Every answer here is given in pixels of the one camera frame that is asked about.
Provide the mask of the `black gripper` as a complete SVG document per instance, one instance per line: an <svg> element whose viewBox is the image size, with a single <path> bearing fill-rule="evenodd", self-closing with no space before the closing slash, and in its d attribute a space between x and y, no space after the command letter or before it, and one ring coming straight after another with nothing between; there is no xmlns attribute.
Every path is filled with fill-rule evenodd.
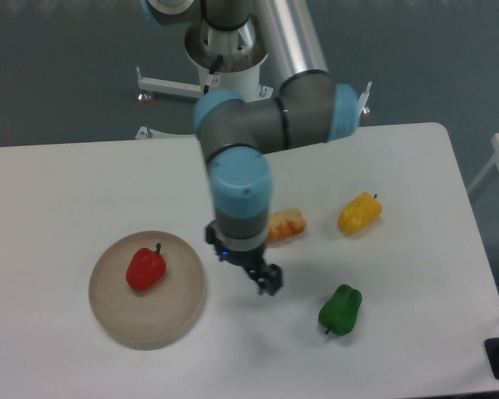
<svg viewBox="0 0 499 399"><path fill-rule="evenodd" d="M216 232L216 223L211 221L205 226L205 242L214 248L220 262L240 266L248 276L257 282L258 294L274 296L283 286L283 274L280 266L267 264L264 260L265 244L249 250L229 249L220 241Z"/></svg>

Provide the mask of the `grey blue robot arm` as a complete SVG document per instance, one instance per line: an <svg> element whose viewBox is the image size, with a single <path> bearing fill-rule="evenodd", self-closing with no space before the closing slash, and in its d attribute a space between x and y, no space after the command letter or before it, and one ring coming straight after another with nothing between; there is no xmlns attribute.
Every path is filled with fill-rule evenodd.
<svg viewBox="0 0 499 399"><path fill-rule="evenodd" d="M188 55L210 78L194 109L214 220L206 242L275 294L264 260L272 175L268 153L352 135L369 98L335 84L305 1L145 1L158 26L187 23ZM215 85L212 77L221 82Z"/></svg>

